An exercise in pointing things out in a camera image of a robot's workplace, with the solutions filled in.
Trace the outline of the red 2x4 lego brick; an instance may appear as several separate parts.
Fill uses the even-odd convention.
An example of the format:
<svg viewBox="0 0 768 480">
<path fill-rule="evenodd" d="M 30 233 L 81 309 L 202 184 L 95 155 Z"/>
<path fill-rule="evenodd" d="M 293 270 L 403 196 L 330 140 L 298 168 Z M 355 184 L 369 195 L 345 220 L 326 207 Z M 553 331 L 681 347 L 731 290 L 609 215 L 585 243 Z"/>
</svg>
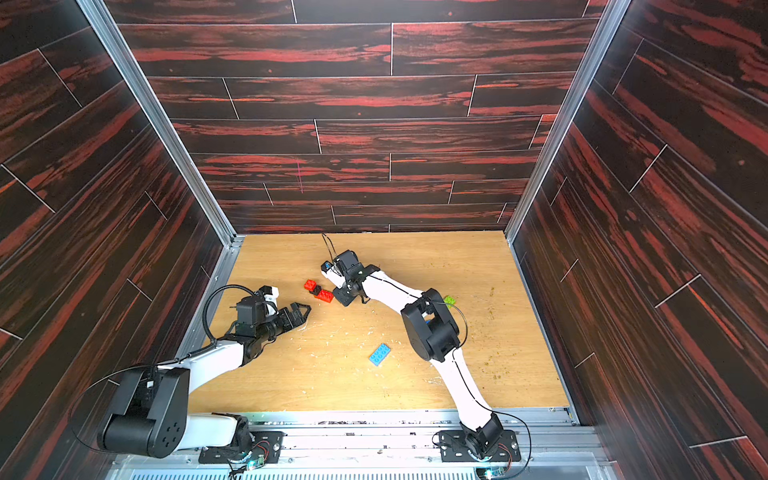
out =
<svg viewBox="0 0 768 480">
<path fill-rule="evenodd" d="M 332 292 L 329 292 L 327 290 L 320 290 L 319 293 L 316 295 L 316 298 L 323 302 L 331 303 L 334 300 L 334 295 Z"/>
</svg>

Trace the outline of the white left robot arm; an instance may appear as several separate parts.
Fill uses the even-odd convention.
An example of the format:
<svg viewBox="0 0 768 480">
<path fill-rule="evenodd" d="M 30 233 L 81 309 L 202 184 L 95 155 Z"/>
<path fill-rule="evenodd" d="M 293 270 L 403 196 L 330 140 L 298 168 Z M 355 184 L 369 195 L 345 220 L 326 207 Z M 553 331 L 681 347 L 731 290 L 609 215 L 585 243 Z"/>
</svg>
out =
<svg viewBox="0 0 768 480">
<path fill-rule="evenodd" d="M 102 420 L 97 445 L 111 453 L 165 458 L 203 449 L 220 462 L 241 463 L 261 452 L 248 420 L 235 414 L 191 414 L 189 396 L 211 380 L 255 360 L 264 346 L 306 323 L 311 307 L 292 303 L 275 312 L 259 306 L 240 314 L 212 345 L 170 363 L 123 372 Z"/>
</svg>

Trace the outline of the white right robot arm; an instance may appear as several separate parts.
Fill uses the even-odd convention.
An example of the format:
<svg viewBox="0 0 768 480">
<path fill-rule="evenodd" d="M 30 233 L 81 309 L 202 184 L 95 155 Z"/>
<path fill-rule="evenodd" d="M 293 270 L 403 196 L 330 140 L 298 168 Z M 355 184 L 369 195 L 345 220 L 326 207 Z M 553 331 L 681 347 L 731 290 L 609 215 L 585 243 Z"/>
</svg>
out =
<svg viewBox="0 0 768 480">
<path fill-rule="evenodd" d="M 415 353 L 438 371 L 455 403 L 466 448 L 478 459 L 488 457 L 501 438 L 503 426 L 469 372 L 459 327 L 439 292 L 409 288 L 374 265 L 343 267 L 340 261 L 326 261 L 321 271 L 333 283 L 333 294 L 343 305 L 366 297 L 401 315 Z"/>
</svg>

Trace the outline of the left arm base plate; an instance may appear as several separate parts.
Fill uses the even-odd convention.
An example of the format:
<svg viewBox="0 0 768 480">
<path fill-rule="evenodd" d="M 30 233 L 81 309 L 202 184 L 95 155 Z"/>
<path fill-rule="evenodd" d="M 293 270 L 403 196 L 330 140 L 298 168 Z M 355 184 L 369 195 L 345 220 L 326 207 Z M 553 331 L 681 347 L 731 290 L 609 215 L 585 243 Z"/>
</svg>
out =
<svg viewBox="0 0 768 480">
<path fill-rule="evenodd" d="M 203 449 L 198 462 L 202 465 L 253 468 L 276 464 L 280 459 L 284 437 L 282 431 L 250 432 L 248 436 L 235 438 L 228 446 Z"/>
</svg>

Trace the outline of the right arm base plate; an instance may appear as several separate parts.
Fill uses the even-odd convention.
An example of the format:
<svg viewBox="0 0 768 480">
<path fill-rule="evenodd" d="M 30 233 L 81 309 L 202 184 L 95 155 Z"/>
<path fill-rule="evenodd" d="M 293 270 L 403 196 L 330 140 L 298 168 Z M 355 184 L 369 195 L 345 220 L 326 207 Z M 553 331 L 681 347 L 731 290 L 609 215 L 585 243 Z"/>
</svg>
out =
<svg viewBox="0 0 768 480">
<path fill-rule="evenodd" d="M 520 462 L 517 437 L 512 430 L 503 430 L 496 440 L 485 442 L 484 437 L 469 437 L 468 432 L 441 430 L 432 436 L 432 443 L 438 449 L 442 462 Z"/>
</svg>

